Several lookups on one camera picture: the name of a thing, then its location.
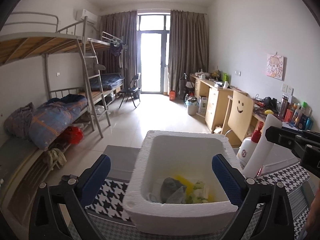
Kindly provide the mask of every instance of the white wall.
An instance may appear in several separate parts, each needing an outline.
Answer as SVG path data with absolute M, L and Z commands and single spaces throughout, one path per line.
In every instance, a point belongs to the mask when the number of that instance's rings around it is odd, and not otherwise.
M 76 22 L 76 11 L 87 9 L 94 14 L 99 14 L 99 8 L 86 0 L 21 0 L 15 11 L 37 11 L 55 14 L 59 17 L 59 28 Z M 14 16 L 10 21 L 36 20 L 47 21 L 41 17 Z M 48 31 L 54 32 L 53 26 L 44 25 L 9 25 L 5 26 L 0 35 L 14 32 Z M 76 30 L 81 35 L 82 26 Z M 88 35 L 96 34 L 92 29 Z M 57 54 L 49 56 L 49 74 L 51 89 L 63 89 L 83 85 L 82 63 L 79 54 Z M 4 120 L 17 108 L 33 102 L 39 106 L 47 100 L 44 83 L 44 67 L 42 57 L 33 57 L 0 66 L 0 145 L 7 136 L 3 131 Z
M 108 15 L 112 13 L 132 11 L 132 10 L 145 10 L 145 9 L 169 9 L 180 10 L 196 13 L 207 13 L 207 8 L 187 3 L 175 2 L 145 2 L 145 3 L 130 3 L 118 6 L 107 7 L 100 11 L 100 15 Z
M 231 74 L 231 84 L 250 96 L 281 100 L 282 83 L 293 87 L 319 131 L 320 27 L 302 0 L 216 0 L 209 19 L 210 68 Z M 287 58 L 283 82 L 265 75 L 267 53 L 276 52 Z

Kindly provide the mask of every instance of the blue gripper pad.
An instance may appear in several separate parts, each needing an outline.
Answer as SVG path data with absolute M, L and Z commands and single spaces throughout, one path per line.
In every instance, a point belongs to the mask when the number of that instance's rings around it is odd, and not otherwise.
M 102 154 L 91 168 L 85 169 L 80 175 L 75 193 L 83 208 L 92 204 L 110 169 L 110 158 Z
M 222 154 L 217 154 L 212 158 L 212 170 L 231 204 L 241 207 L 248 193 L 244 176 L 239 170 L 232 168 Z

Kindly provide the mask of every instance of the lotion bottle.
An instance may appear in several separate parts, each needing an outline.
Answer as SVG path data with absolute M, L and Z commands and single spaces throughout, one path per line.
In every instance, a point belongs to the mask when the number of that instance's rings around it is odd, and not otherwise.
M 242 169 L 247 165 L 250 157 L 252 156 L 260 138 L 261 138 L 261 129 L 263 127 L 263 122 L 259 122 L 258 129 L 255 130 L 251 137 L 247 137 L 243 140 L 239 151 L 237 153 L 237 159 L 240 162 Z

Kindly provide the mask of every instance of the desk drawer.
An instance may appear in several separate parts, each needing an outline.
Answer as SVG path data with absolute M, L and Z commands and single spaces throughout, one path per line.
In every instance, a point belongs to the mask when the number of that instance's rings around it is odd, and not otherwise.
M 195 97 L 196 98 L 199 98 L 200 96 L 200 81 L 196 79 L 196 82 L 195 82 Z
M 218 96 L 219 96 L 219 91 L 215 90 L 214 88 L 210 88 L 209 90 L 209 98 L 208 98 L 208 103 L 217 103 L 218 101 Z
M 207 106 L 207 111 L 205 113 L 205 122 L 210 130 L 213 129 L 212 125 L 213 125 L 215 111 L 216 111 L 215 105 L 213 107 L 211 107 L 210 105 Z

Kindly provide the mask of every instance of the cardboard box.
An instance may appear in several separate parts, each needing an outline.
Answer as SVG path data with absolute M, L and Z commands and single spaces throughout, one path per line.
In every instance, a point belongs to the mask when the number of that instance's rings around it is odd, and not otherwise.
M 207 105 L 208 105 L 208 98 L 200 97 L 198 113 L 201 115 L 205 115 L 205 112 L 207 111 Z

